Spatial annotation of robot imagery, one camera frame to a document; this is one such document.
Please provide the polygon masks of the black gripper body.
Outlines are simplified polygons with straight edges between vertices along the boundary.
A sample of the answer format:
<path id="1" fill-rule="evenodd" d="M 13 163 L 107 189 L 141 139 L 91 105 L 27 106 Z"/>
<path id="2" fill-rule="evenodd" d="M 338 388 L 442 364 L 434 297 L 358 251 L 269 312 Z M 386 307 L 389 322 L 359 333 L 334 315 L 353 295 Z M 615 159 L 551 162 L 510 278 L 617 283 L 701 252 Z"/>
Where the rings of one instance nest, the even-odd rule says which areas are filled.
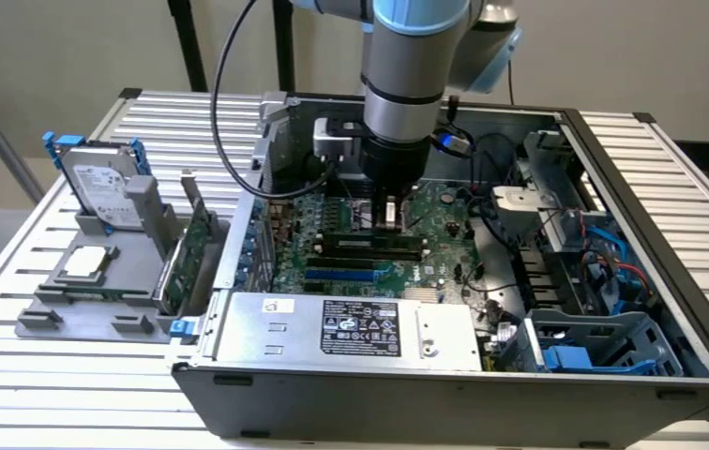
<path id="1" fill-rule="evenodd" d="M 362 145 L 362 172 L 375 189 L 389 196 L 405 198 L 422 177 L 429 159 L 429 139 L 391 142 L 367 138 Z"/>

